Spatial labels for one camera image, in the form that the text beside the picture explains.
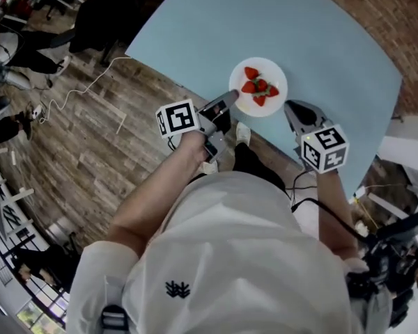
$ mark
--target person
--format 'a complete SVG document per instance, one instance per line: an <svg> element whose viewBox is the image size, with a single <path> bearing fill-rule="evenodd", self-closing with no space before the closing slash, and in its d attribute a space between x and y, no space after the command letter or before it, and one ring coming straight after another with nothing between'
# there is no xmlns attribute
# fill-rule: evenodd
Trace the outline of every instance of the person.
<svg viewBox="0 0 418 334"><path fill-rule="evenodd" d="M67 254L61 246L54 244L45 251L18 248L11 261L24 282L35 276L54 288L63 288L70 293L79 259L79 254Z"/></svg>
<svg viewBox="0 0 418 334"><path fill-rule="evenodd" d="M402 294L394 298L392 305L392 315L390 319L390 326L392 328L398 326L407 317L409 302L412 300L412 298L412 289L407 289Z"/></svg>
<svg viewBox="0 0 418 334"><path fill-rule="evenodd" d="M399 296L408 291L414 284L418 287L418 246L412 246L389 271L387 288Z"/></svg>
<svg viewBox="0 0 418 334"><path fill-rule="evenodd" d="M233 171L189 184L208 154L205 136L187 132L120 205L105 240L82 253L67 333L100 333L108 305L130 333L363 333L367 322L385 332L387 289L371 324L376 307L360 314L348 295L346 274L367 270L355 238L321 209L320 241L303 234L251 131L239 123L236 134ZM351 224L338 174L317 182L318 199Z"/></svg>
<svg viewBox="0 0 418 334"><path fill-rule="evenodd" d="M9 31L0 33L0 63L55 75L60 75L70 63L69 56L56 63L39 52L50 48L57 34L44 31Z"/></svg>
<svg viewBox="0 0 418 334"><path fill-rule="evenodd" d="M31 140L32 121L33 118L31 117L30 111L26 111L25 113L21 111L16 115L6 116L0 119L0 143L16 137L21 130L25 132L26 138Z"/></svg>

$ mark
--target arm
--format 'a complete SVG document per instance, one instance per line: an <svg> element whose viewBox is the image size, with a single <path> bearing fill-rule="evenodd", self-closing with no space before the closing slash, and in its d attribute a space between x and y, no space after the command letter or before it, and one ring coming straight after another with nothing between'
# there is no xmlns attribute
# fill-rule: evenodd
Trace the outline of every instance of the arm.
<svg viewBox="0 0 418 334"><path fill-rule="evenodd" d="M206 157L205 136L183 134L180 146L118 208L107 241L132 248L141 257L146 244Z"/></svg>
<svg viewBox="0 0 418 334"><path fill-rule="evenodd" d="M39 275L40 276L42 276L43 277L43 280L48 284L48 285L51 285L51 286L54 286L56 283L54 282L54 279L53 279L53 277L48 273L48 272L46 272L46 270L44 270L44 269L40 269L40 271L39 271Z"/></svg>
<svg viewBox="0 0 418 334"><path fill-rule="evenodd" d="M317 175L318 200L353 228L350 205L337 172ZM342 260L358 257L357 240L339 222L319 208L319 239Z"/></svg>

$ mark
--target window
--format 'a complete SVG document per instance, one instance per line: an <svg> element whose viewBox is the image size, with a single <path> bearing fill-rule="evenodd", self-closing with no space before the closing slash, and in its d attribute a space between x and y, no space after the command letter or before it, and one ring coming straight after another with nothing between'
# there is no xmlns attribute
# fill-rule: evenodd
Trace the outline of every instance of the window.
<svg viewBox="0 0 418 334"><path fill-rule="evenodd" d="M60 308L62 308L64 311L66 311L66 310L67 310L67 307L68 307L68 302L67 302L65 299L59 298L59 299L56 301L56 304L57 304Z"/></svg>
<svg viewBox="0 0 418 334"><path fill-rule="evenodd" d="M34 334L65 334L65 331L47 315L42 315L31 331Z"/></svg>
<svg viewBox="0 0 418 334"><path fill-rule="evenodd" d="M50 299L51 300L54 300L54 299L56 299L57 298L57 293L56 293L56 291L54 291L49 285L45 285L43 288L42 288L42 291L44 291L44 293L46 294L46 295L48 295L48 297L50 297Z"/></svg>
<svg viewBox="0 0 418 334"><path fill-rule="evenodd" d="M64 300L62 301L60 304L68 305ZM59 305L52 303L49 310L57 317L62 318L63 323L66 323L65 310ZM65 334L62 327L43 313L33 301L29 301L17 314L17 317L34 334Z"/></svg>
<svg viewBox="0 0 418 334"><path fill-rule="evenodd" d="M42 311L39 307L33 302L28 302L28 304L17 314L17 318L23 321L28 328L32 328L41 315Z"/></svg>
<svg viewBox="0 0 418 334"><path fill-rule="evenodd" d="M40 302L42 302L43 304L45 304L47 307L49 307L51 305L51 303L53 302L51 299L49 299L49 297L42 291L40 291L39 293L36 294L36 297L40 299Z"/></svg>

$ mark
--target black pants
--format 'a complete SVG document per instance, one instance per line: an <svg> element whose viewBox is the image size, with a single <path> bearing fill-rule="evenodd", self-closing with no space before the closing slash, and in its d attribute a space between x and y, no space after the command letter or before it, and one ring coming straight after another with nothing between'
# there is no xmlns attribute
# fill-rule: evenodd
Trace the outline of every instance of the black pants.
<svg viewBox="0 0 418 334"><path fill-rule="evenodd" d="M240 143L235 147L235 164L233 170L238 172L249 173L262 178L269 183L273 183L276 187L280 188L283 192L285 191L285 183L280 176L273 170L270 170L261 160L257 154L252 151L246 143ZM197 175L192 181L203 177L204 174Z"/></svg>
<svg viewBox="0 0 418 334"><path fill-rule="evenodd" d="M57 34L43 31L21 31L20 34L22 36L19 36L17 53L8 65L11 67L26 67L37 73L56 73L58 64L37 51L50 48L51 41Z"/></svg>
<svg viewBox="0 0 418 334"><path fill-rule="evenodd" d="M0 120L0 143L5 142L19 133L19 123L9 116Z"/></svg>
<svg viewBox="0 0 418 334"><path fill-rule="evenodd" d="M413 298L413 290L408 289L402 294L398 295L393 300L393 309L392 312L399 312L403 307L409 304L410 300Z"/></svg>

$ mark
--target white cable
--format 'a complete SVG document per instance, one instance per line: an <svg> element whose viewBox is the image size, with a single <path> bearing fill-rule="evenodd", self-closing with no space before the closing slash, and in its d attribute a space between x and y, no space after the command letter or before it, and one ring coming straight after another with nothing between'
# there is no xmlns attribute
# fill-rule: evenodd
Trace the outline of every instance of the white cable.
<svg viewBox="0 0 418 334"><path fill-rule="evenodd" d="M131 57L116 57L114 60L112 60L111 61L111 63L109 64L109 66L107 67L107 69L103 72L103 73L101 73L100 75L99 75L99 77L97 77L88 87L87 87L87 89L85 89L85 90L76 90L76 89L72 89L72 90L70 90L68 93L67 93L67 96L66 96L66 98L65 98L65 102L63 103L63 105L62 106L59 106L59 104L57 104L57 102L56 102L56 100L54 100L54 99L51 99L50 101L49 101L49 104L48 104L48 110L47 110L47 113L46 113L46 117L42 117L42 118L40 118L40 124L43 124L45 121L48 121L49 120L49 112L50 112L50 110L51 110L51 103L55 103L55 105L56 105L56 107L57 107L57 109L58 110L63 110L64 108L65 108L65 106L66 106L66 104L67 104L67 101L68 101L68 97L70 96L70 93L72 93L72 92L77 92L77 93L79 93L80 95L82 95L82 94L84 94L84 93L86 93L86 92L88 92L89 90L90 90L90 88L93 86L93 84L94 83L96 83L98 80L99 80L99 78L100 77L102 77L105 73L107 73L108 71L109 71L109 69L110 69L110 67L111 67L111 65L113 64L113 62L114 61L116 61L117 59L132 59Z"/></svg>
<svg viewBox="0 0 418 334"><path fill-rule="evenodd" d="M386 186L407 186L407 184L402 184L402 183L393 183L393 184L377 184L375 186L365 186L365 189L368 188L380 188L380 187L386 187Z"/></svg>

